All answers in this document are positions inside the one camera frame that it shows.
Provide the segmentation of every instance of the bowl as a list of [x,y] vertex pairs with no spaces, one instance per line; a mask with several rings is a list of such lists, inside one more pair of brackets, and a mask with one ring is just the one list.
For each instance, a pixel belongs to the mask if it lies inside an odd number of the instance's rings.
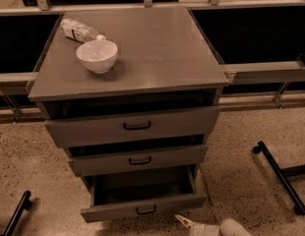
[[76,55],[89,70],[103,74],[114,65],[117,56],[117,46],[108,40],[93,40],[82,44]]

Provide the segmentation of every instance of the gray tabletop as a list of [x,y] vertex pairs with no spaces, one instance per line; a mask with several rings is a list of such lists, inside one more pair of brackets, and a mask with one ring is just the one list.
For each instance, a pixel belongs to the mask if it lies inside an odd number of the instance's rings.
[[119,48],[102,75],[76,57],[80,43],[58,29],[30,91],[34,101],[123,95],[227,85],[188,9],[136,8],[68,12],[64,18],[94,26]]

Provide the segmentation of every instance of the floor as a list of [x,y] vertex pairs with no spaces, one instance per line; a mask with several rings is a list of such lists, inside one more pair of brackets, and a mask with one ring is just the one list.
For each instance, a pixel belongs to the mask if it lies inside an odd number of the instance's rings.
[[[305,235],[305,216],[293,212],[264,156],[252,153],[264,141],[281,167],[305,164],[305,93],[285,95],[282,109],[269,95],[222,98],[219,104],[197,178],[205,204],[179,213],[207,224],[230,217],[254,236]],[[291,182],[305,203],[305,177]],[[37,109],[24,109],[17,122],[9,110],[0,110],[0,233],[25,190],[31,191],[33,205],[15,236],[189,235],[174,213],[85,223],[80,210],[90,205],[90,195]]]

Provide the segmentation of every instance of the open drawer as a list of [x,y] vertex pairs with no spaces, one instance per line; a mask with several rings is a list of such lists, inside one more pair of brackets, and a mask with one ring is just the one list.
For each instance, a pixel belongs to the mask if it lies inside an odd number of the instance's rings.
[[59,148],[204,134],[214,128],[216,106],[45,121]]
[[86,222],[201,207],[189,166],[177,166],[92,177],[91,207]]
[[207,151],[206,145],[168,147],[139,151],[80,156],[69,160],[77,177],[199,164]]

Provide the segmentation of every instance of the black handle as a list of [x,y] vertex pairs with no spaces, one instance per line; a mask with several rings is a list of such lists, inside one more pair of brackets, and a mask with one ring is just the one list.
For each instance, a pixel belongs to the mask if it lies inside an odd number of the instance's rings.
[[129,158],[130,165],[143,165],[143,164],[149,164],[152,161],[152,157],[149,156],[144,159],[132,159]]
[[129,124],[127,124],[127,123],[123,123],[123,128],[124,128],[125,130],[127,130],[127,131],[132,131],[132,130],[146,130],[146,129],[150,128],[151,125],[152,125],[152,122],[151,122],[151,121],[148,121],[147,124],[144,124],[144,125],[142,125],[142,126],[139,126],[139,125],[137,125],[137,126],[132,126],[132,125],[129,125]]
[[137,214],[137,215],[152,214],[152,213],[155,213],[155,211],[156,211],[156,206],[155,206],[155,205],[153,205],[152,210],[149,210],[149,211],[142,211],[142,212],[140,212],[140,210],[136,207],[136,214]]

